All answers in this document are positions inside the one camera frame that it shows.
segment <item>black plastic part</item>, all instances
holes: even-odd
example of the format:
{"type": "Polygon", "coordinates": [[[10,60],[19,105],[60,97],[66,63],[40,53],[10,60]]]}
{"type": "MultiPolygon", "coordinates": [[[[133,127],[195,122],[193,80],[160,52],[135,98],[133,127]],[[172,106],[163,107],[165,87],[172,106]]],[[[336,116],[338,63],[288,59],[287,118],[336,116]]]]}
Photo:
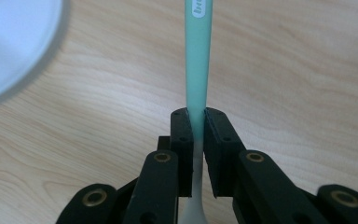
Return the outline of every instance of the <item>black plastic part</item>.
{"type": "Polygon", "coordinates": [[[186,108],[171,113],[170,150],[179,158],[179,197],[191,197],[194,139],[186,108]]]}
{"type": "Polygon", "coordinates": [[[177,222],[178,158],[174,152],[150,153],[131,196],[123,223],[177,222]]]}
{"type": "Polygon", "coordinates": [[[132,180],[130,183],[118,189],[114,200],[114,205],[111,211],[111,223],[122,223],[127,212],[127,207],[130,203],[131,195],[135,189],[138,178],[132,180]]]}
{"type": "Polygon", "coordinates": [[[169,136],[159,136],[157,150],[170,150],[171,138],[169,136]]]}
{"type": "Polygon", "coordinates": [[[206,108],[204,154],[214,197],[232,197],[236,180],[235,161],[245,146],[222,111],[206,108]]]}
{"type": "Polygon", "coordinates": [[[267,154],[241,152],[237,170],[262,223],[328,223],[267,154]]]}
{"type": "Polygon", "coordinates": [[[111,223],[116,190],[109,185],[93,184],[83,188],[63,209],[57,224],[111,223]]]}
{"type": "Polygon", "coordinates": [[[331,223],[358,223],[358,192],[340,185],[322,186],[316,196],[319,209],[331,223]]]}

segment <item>wooden table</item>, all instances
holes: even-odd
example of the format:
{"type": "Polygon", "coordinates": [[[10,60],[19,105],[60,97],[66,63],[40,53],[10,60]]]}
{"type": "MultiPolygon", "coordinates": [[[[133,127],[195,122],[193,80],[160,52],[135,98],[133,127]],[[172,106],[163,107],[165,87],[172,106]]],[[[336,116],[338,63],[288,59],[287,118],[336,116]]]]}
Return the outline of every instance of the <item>wooden table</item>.
{"type": "MultiPolygon", "coordinates": [[[[358,1],[213,8],[208,106],[300,188],[358,190],[358,1]]],[[[43,73],[0,104],[0,223],[54,223],[83,187],[122,187],[186,105],[184,1],[69,11],[43,73]]],[[[235,223],[206,169],[204,207],[210,223],[235,223]]]]}

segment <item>white plate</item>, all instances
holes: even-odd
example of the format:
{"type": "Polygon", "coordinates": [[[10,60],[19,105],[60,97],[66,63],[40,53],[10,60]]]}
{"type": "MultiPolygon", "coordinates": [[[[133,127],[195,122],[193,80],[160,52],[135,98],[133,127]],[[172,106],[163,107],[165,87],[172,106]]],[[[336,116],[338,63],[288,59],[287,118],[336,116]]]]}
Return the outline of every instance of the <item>white plate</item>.
{"type": "Polygon", "coordinates": [[[62,19],[64,0],[0,0],[0,95],[43,60],[62,19]]]}

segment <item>toothbrush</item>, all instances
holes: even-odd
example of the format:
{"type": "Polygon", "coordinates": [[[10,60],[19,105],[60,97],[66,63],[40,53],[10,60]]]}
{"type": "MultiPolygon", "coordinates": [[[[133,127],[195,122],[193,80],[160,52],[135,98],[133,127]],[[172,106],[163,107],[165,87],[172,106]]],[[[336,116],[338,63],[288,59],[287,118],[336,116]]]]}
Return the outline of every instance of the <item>toothbrush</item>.
{"type": "Polygon", "coordinates": [[[186,106],[194,134],[192,198],[180,224],[207,223],[202,207],[203,127],[206,107],[213,0],[185,0],[186,106]]]}

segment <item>light wood tabletop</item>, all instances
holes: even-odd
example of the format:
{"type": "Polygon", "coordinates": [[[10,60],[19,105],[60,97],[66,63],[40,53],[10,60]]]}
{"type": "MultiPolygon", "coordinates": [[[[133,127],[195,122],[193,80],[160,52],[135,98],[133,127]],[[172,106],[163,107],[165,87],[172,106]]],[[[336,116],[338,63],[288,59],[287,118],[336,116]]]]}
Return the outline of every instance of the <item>light wood tabletop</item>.
{"type": "MultiPolygon", "coordinates": [[[[130,182],[186,106],[184,1],[72,1],[67,18],[48,66],[0,103],[0,223],[54,223],[87,185],[130,182]]],[[[298,187],[358,191],[358,1],[214,1],[208,92],[298,187]]],[[[206,167],[203,201],[236,223],[206,167]]]]}

